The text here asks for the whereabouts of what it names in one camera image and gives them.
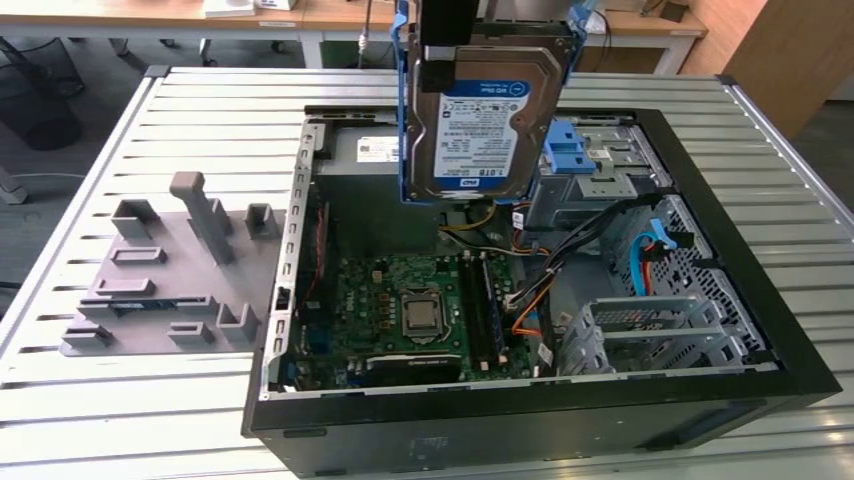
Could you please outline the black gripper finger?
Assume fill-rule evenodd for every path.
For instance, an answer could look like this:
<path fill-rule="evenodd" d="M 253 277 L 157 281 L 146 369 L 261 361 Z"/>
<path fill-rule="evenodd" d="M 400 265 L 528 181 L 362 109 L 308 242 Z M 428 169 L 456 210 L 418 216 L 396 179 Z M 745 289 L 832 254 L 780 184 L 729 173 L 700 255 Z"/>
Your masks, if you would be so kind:
<path fill-rule="evenodd" d="M 469 43 L 477 8 L 476 0 L 418 4 L 416 80 L 422 93 L 440 93 L 453 85 L 456 50 Z"/>

